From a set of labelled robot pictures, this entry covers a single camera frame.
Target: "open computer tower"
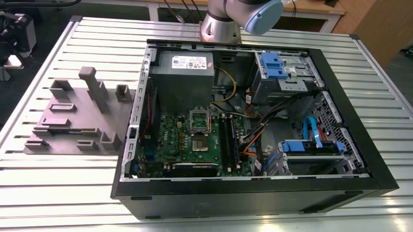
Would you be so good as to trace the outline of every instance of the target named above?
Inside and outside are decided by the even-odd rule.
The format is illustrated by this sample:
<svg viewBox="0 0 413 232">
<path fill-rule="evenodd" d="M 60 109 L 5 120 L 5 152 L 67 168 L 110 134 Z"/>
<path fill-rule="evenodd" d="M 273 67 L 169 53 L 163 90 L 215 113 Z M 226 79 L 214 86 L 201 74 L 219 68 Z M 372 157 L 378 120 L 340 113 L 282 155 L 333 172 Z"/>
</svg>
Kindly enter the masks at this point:
<svg viewBox="0 0 413 232">
<path fill-rule="evenodd" d="M 111 194 L 138 218 L 326 212 L 397 188 L 318 49 L 148 40 Z"/>
</svg>

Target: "wooden cabinet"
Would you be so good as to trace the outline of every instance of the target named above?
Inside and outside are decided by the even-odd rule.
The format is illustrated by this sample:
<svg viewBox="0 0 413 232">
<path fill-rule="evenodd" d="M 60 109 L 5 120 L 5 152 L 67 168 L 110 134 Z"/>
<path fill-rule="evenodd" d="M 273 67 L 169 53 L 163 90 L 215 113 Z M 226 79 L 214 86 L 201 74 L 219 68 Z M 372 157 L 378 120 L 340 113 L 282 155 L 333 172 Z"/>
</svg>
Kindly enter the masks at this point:
<svg viewBox="0 0 413 232">
<path fill-rule="evenodd" d="M 413 39 L 413 0 L 340 0 L 348 14 L 333 33 L 357 34 L 381 66 Z"/>
</svg>

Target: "green circuit board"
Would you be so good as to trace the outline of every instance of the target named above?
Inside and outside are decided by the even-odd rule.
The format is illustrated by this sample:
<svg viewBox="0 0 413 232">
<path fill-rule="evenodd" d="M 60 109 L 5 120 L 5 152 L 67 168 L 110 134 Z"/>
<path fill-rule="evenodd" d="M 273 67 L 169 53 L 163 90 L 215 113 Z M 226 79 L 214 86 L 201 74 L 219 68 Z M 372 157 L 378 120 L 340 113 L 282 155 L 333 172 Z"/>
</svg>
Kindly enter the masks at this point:
<svg viewBox="0 0 413 232">
<path fill-rule="evenodd" d="M 156 148 L 152 164 L 147 162 L 147 173 L 152 178 L 162 177 L 163 163 L 167 162 L 205 162 L 219 165 L 219 176 L 249 176 L 251 168 L 249 161 L 241 162 L 241 168 L 229 171 L 222 166 L 219 117 L 210 118 L 210 133 L 190 133 L 190 115 L 162 115 L 159 130 L 159 146 Z M 242 118 L 234 118 L 234 126 L 238 137 L 245 135 Z M 195 118 L 193 124 L 206 126 L 202 118 Z"/>
</svg>

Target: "ram slot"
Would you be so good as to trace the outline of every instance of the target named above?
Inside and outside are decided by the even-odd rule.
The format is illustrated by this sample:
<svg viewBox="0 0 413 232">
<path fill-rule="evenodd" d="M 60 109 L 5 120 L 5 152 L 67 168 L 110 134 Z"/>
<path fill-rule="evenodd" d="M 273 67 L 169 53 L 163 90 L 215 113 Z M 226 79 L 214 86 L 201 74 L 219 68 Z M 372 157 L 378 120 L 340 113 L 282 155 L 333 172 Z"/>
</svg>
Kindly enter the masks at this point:
<svg viewBox="0 0 413 232">
<path fill-rule="evenodd" d="M 233 169 L 235 169 L 238 167 L 238 164 L 239 164 L 239 153 L 238 153 L 238 140 L 237 140 L 237 131 L 235 131 L 235 124 L 234 124 L 234 119 L 229 118 L 229 140 L 231 141 L 230 142 L 230 145 L 231 145 L 231 166 L 233 166 Z"/>
<path fill-rule="evenodd" d="M 230 144 L 227 140 L 226 133 L 226 119 L 219 119 L 219 143 L 221 143 L 221 160 L 222 160 L 222 169 L 226 171 L 230 167 Z"/>
</svg>

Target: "slotted metal table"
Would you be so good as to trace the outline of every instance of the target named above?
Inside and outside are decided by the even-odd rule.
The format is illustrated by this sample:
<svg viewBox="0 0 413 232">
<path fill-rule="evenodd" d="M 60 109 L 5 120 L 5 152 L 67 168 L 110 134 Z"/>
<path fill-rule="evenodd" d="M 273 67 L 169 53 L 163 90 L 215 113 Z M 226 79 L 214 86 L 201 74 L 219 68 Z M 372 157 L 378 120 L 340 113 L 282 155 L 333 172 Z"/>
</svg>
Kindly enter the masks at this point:
<svg viewBox="0 0 413 232">
<path fill-rule="evenodd" d="M 198 25 L 106 18 L 71 21 L 0 132 L 0 230 L 412 231 L 413 109 L 362 43 L 348 35 L 245 32 L 246 44 L 318 48 L 389 165 L 400 189 L 325 214 L 139 221 L 110 198 L 116 156 L 25 155 L 24 143 L 52 96 L 55 79 L 86 87 L 82 66 L 107 88 L 136 89 L 146 40 L 198 40 Z"/>
</svg>

